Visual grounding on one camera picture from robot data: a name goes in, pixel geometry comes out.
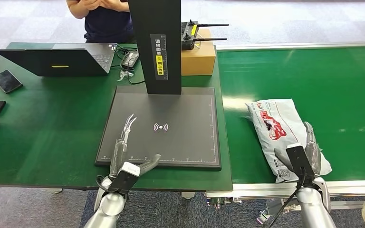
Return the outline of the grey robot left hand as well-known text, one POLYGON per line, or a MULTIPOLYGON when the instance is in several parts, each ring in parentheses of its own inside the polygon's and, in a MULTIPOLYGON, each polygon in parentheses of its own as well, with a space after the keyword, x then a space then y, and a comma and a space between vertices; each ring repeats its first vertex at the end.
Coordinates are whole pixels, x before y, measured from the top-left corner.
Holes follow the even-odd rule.
POLYGON ((111 178, 117 177, 124 165, 126 165, 126 171, 130 171, 132 175, 140 177, 159 164, 161 158, 160 154, 156 154, 150 161, 140 165, 134 165, 128 161, 127 141, 131 131, 131 126, 136 119, 137 117, 134 117, 134 114, 131 114, 127 118, 121 131, 120 138, 116 140, 114 152, 110 162, 109 177, 111 178))

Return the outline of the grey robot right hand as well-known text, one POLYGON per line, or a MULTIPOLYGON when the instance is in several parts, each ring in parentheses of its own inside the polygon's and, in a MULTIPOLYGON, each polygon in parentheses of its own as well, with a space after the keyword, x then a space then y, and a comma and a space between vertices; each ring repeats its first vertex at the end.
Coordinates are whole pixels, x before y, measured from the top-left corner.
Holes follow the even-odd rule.
POLYGON ((285 150, 275 148, 274 154, 300 181, 310 184, 320 177, 322 154, 312 125, 307 121, 303 125, 307 134, 306 146, 291 144, 285 150))

